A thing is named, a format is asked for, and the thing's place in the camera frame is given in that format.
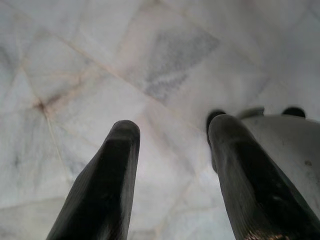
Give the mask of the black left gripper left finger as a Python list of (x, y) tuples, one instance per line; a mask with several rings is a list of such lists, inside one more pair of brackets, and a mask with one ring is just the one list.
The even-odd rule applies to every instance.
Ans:
[(139, 127), (117, 121), (75, 179), (47, 239), (127, 239), (139, 150)]

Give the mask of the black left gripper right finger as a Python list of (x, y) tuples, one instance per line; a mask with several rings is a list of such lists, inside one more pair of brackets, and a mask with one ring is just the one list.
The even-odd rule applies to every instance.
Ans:
[(207, 141), (236, 239), (319, 239), (319, 219), (239, 119), (210, 114)]

